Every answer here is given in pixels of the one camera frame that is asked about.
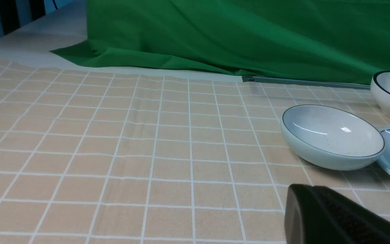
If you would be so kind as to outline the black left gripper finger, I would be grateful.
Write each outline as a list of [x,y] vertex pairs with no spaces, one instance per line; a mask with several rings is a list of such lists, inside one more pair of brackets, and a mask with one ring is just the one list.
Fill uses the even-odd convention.
[[390,244],[390,221],[325,186],[288,187],[284,232],[288,244]]

